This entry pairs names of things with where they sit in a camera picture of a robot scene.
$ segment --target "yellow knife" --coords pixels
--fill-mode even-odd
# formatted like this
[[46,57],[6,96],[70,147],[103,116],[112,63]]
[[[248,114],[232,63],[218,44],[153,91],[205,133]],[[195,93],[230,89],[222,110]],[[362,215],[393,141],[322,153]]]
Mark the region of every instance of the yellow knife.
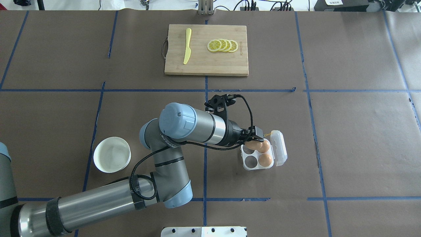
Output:
[[190,55],[192,54],[192,50],[190,49],[190,38],[192,36],[192,29],[186,29],[186,52],[184,53],[184,62],[183,64],[186,65],[190,59]]

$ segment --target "egg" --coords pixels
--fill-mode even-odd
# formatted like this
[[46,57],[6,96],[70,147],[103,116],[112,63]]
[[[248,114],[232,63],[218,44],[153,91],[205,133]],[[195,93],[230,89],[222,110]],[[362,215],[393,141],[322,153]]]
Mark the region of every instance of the egg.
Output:
[[269,154],[261,154],[259,156],[259,164],[264,167],[270,166],[272,163],[272,156]]
[[258,150],[260,148],[262,148],[262,143],[258,142],[258,141],[250,141],[250,142],[246,142],[244,143],[244,145],[251,150]]
[[260,152],[260,153],[266,153],[269,150],[269,148],[270,148],[270,143],[269,143],[268,140],[265,140],[262,143],[262,147],[257,149],[257,151]]

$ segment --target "wooden cutting board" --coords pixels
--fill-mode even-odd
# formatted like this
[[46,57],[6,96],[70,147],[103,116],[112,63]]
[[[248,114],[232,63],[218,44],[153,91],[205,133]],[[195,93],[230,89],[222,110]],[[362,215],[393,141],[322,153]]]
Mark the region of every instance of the wooden cutting board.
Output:
[[[189,62],[184,65],[187,28],[192,29],[192,53]],[[238,50],[234,53],[208,51],[208,42],[220,38],[237,41]],[[170,24],[165,74],[248,76],[247,27]]]

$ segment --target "lemon slice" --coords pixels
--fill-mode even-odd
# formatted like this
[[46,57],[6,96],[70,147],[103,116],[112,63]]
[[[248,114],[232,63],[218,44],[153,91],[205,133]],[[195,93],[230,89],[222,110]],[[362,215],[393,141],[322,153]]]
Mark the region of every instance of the lemon slice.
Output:
[[238,43],[235,40],[230,40],[230,42],[231,42],[231,48],[229,49],[228,52],[234,53],[238,49]]
[[211,40],[208,43],[208,50],[211,52],[216,52],[222,47],[222,42],[219,40]]
[[227,40],[226,39],[218,39],[218,40],[222,43],[222,46],[218,51],[223,51],[227,49],[228,47]]
[[226,41],[226,49],[222,50],[223,52],[228,52],[229,50],[231,50],[232,44],[230,40],[225,40]]

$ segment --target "white mounting bracket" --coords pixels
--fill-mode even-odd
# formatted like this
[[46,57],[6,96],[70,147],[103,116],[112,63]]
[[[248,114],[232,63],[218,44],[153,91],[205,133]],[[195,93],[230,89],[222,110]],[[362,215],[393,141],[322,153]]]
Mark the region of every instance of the white mounting bracket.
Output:
[[243,226],[165,227],[161,237],[247,237]]
[[215,9],[213,8],[213,0],[199,0],[199,15],[213,15]]

